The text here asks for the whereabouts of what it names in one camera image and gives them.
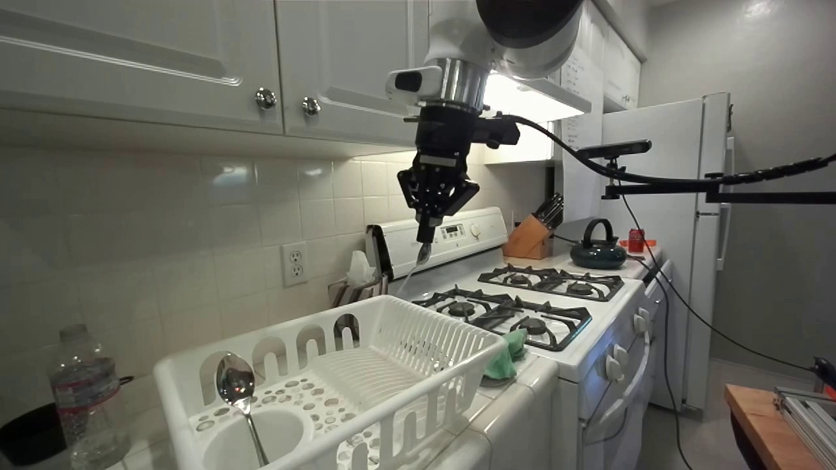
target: cabinet door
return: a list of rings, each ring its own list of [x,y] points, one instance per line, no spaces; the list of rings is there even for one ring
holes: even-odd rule
[[[4,107],[281,133],[272,0],[4,0],[0,61]]]
[[[414,144],[388,75],[422,65],[426,0],[278,0],[287,136]]]

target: green sponge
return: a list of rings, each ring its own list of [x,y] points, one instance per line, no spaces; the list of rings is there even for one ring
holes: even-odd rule
[[[502,351],[489,362],[486,377],[491,381],[513,381],[517,376],[515,359],[526,355],[526,329],[515,329],[506,333]]]

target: spoon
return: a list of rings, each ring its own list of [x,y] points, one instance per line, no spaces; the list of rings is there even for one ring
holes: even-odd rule
[[[251,414],[251,400],[255,400],[255,392],[257,392],[257,372],[255,367],[229,351],[219,362],[217,362],[217,393],[230,402],[234,407],[239,407],[239,413],[243,414],[249,430],[251,430],[251,439],[255,439],[255,447],[257,447],[257,453],[259,453],[259,464],[265,467],[266,464],[266,453],[265,453],[265,447],[261,447],[261,439],[259,439],[259,428],[257,428],[257,420]]]

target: stove knob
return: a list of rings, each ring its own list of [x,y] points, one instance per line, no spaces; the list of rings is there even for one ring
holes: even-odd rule
[[[622,359],[618,359],[615,355],[606,355],[606,359],[603,359],[603,376],[606,376],[609,381],[622,383],[624,376],[628,376]]]
[[[628,346],[622,346],[622,345],[615,345],[611,346],[611,357],[618,357],[622,366],[628,366],[628,359],[631,359],[631,351],[628,351]]]
[[[651,332],[651,310],[649,307],[637,307],[637,313],[634,313],[634,325],[641,333]]]

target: gas stove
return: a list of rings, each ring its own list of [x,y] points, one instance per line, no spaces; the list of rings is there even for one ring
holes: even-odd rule
[[[624,285],[624,278],[618,273],[572,273],[567,269],[536,269],[513,263],[483,270],[479,282],[600,303],[611,299]]]
[[[551,351],[566,350],[590,323],[588,307],[558,307],[550,299],[536,303],[506,293],[491,294],[462,286],[431,293],[417,303],[496,333],[526,329],[528,345]]]

